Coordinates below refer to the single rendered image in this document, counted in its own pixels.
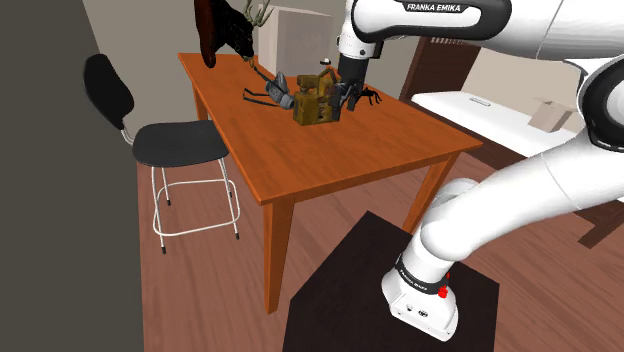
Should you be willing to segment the black chair with white legs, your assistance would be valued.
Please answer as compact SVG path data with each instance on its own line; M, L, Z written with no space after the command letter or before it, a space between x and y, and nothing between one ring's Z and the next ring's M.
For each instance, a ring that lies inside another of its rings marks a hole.
M216 125L211 120L190 122L164 122L143 126L130 136L124 118L133 111L135 102L127 85L122 81L107 55L89 56L83 66L83 86L91 104L117 130L132 147L133 157L151 168L151 189L154 202L152 229L160 239L168 236L162 229L159 201L171 201L169 189L173 186L165 176L168 168L186 167L218 162L231 219L227 222L174 232L174 237L203 230L231 226L236 238L240 237L238 220L241 209L235 183L228 177L225 157L229 150Z

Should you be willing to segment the dark mounted deer head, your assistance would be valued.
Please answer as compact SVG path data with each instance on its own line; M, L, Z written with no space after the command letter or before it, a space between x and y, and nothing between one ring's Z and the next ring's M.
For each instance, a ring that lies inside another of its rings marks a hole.
M214 68L216 53L224 45L231 47L252 68L254 63L253 30L262 27L272 11L266 13L271 0L265 0L255 16L252 0L246 0L243 11L234 9L227 0L194 0L194 17L199 35L200 52L207 68Z

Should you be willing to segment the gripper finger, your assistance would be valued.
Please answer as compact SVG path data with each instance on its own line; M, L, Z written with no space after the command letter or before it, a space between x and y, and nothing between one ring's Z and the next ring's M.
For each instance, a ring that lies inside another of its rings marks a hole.
M362 92L361 82L354 81L349 84L349 87L347 89L347 97L348 97L347 110L348 111L355 110L355 106L360 99L361 92Z
M347 87L344 83L336 83L332 87L331 93L331 119L333 121L340 120L342 105L347 97Z

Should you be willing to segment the orange wooden table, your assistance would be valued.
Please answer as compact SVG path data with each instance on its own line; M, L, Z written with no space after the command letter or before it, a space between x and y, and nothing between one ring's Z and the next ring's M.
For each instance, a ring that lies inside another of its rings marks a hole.
M411 233L463 152L482 143L387 94L360 103L337 122L301 126L291 112L246 103L258 73L236 54L213 68L200 54L178 56L197 114L211 118L257 204L263 209L264 307L277 310L294 206L298 202L426 168L402 228Z

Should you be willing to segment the pale grey cube cabinet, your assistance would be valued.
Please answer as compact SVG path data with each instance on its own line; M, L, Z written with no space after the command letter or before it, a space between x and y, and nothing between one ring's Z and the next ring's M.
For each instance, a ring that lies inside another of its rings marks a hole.
M276 75L318 74L329 57L334 18L303 9L269 5L268 20L258 29L258 63Z

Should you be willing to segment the dark robot stand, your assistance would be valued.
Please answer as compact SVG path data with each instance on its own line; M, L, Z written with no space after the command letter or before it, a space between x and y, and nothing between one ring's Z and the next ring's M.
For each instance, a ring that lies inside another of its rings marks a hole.
M383 275L410 235L366 212L290 301L283 352L494 352L499 285L458 262L458 327L446 342L396 319Z

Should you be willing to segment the olive brown box-shaped machine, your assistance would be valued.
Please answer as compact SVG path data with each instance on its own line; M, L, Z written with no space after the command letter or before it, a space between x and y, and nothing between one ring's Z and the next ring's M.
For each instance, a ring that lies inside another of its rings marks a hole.
M331 93L336 83L338 80L330 67L318 75L298 75L293 119L301 126L337 122L331 119Z

